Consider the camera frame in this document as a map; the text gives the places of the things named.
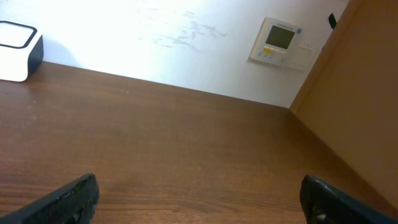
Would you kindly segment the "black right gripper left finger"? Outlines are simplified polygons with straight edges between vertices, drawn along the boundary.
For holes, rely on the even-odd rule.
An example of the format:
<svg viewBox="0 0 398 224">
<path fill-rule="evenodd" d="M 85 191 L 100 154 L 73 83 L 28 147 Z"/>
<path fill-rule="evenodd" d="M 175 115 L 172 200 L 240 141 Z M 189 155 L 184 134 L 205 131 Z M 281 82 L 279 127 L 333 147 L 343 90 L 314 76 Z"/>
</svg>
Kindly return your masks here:
<svg viewBox="0 0 398 224">
<path fill-rule="evenodd" d="M 90 224 L 100 195 L 96 176 L 85 174 L 4 217 L 1 223 Z"/>
</svg>

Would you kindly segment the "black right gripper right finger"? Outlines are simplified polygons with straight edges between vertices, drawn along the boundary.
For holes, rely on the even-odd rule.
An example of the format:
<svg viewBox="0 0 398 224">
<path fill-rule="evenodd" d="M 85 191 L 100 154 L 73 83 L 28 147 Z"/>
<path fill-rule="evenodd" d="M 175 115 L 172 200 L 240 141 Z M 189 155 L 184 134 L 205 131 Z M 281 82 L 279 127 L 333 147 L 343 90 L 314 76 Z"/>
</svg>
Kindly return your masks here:
<svg viewBox="0 0 398 224">
<path fill-rule="evenodd" d="M 314 175 L 306 175 L 300 204 L 307 223 L 397 224 L 397 220 L 367 206 Z"/>
</svg>

